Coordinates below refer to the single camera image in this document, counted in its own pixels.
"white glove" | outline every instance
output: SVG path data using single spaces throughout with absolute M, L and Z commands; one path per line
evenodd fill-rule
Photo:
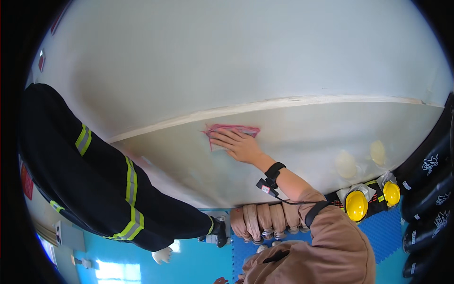
M 162 250 L 151 252 L 151 255 L 153 256 L 153 259 L 157 264 L 162 264 L 162 261 L 169 263 L 171 252 L 172 249 L 170 247 L 166 247 Z

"tan jacket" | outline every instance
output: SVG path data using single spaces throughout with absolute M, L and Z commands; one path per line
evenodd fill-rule
M 301 201 L 321 201 L 325 197 L 312 189 Z M 313 204 L 299 205 L 304 222 Z M 340 208 L 322 209 L 311 225 L 308 242 L 282 243 L 250 258 L 236 284 L 374 283 L 375 257 L 369 240 Z M 290 253 L 279 261 L 263 263 L 282 250 Z

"firefighter uniform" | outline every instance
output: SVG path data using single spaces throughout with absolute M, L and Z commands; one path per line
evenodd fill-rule
M 212 233 L 218 222 L 162 194 L 130 158 L 78 120 L 52 87 L 22 97 L 19 149 L 50 205 L 79 227 L 149 251 Z

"mannequin hand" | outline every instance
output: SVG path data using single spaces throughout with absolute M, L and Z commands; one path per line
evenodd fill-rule
M 227 148 L 227 154 L 237 161 L 255 164 L 264 155 L 258 146 L 255 138 L 239 132 L 219 129 L 219 132 L 212 132 L 210 142 Z
M 169 263 L 171 252 L 172 249 L 170 247 L 166 247 L 162 250 L 151 252 L 151 255 L 153 256 L 153 259 L 154 261 L 156 261 L 157 264 L 162 264 L 161 261 Z
M 228 284 L 228 280 L 225 280 L 224 277 L 216 279 L 213 284 Z

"black boot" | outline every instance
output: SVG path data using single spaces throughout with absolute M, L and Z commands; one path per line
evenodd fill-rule
M 214 226 L 210 234 L 214 234 L 217 236 L 216 245 L 218 248 L 221 248 L 227 243 L 226 223 L 223 221 L 219 221 L 214 217 L 211 218 L 213 219 Z

